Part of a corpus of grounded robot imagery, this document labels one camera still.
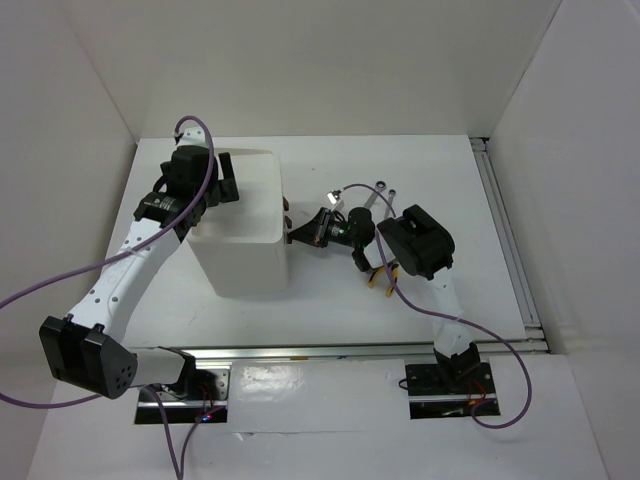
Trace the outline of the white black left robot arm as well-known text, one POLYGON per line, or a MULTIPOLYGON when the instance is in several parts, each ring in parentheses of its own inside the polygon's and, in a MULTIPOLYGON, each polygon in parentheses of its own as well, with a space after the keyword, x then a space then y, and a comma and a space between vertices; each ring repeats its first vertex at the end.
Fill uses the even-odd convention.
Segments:
POLYGON ((278 293, 289 284, 280 163, 268 150, 213 152, 181 141, 139 202, 117 253, 82 300, 39 330, 53 376, 116 399, 161 385, 176 399, 211 380, 194 356, 169 347, 129 349, 131 317, 163 264, 187 244, 223 298, 278 293))

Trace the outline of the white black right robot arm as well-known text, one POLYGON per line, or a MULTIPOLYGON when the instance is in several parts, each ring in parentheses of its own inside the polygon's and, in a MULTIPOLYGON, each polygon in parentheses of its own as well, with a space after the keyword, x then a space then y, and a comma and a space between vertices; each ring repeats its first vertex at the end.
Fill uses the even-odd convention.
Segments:
POLYGON ((437 308, 433 331, 438 384, 448 392, 468 384, 481 360, 472 335, 461 323, 462 309, 452 279, 455 242, 449 231, 416 204, 379 223, 364 207, 352 209, 348 216, 322 208, 315 221, 311 244, 350 248, 356 268, 369 275, 371 284, 390 273, 387 292, 397 294, 400 269, 424 281, 437 308))

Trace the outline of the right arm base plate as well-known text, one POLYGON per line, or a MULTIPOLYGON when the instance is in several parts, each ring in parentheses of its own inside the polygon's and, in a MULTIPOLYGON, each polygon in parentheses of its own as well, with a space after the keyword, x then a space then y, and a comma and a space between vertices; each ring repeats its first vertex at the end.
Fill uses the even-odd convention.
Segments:
POLYGON ((459 384, 448 384, 436 364, 409 364, 398 386, 408 393, 412 420, 469 417, 473 407, 478 417, 500 415, 488 362, 459 384))

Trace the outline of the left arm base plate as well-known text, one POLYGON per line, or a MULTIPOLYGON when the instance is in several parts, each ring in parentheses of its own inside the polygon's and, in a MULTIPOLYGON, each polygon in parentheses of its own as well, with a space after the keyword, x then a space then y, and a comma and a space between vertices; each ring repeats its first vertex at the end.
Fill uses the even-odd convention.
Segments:
POLYGON ((162 401, 170 425, 193 424, 203 416, 204 424, 225 424, 228 419, 231 364, 197 361, 187 379, 170 377, 172 383, 162 383, 176 369, 143 366, 135 375, 138 388, 135 425, 161 425, 160 408, 155 397, 144 389, 151 385, 162 401))

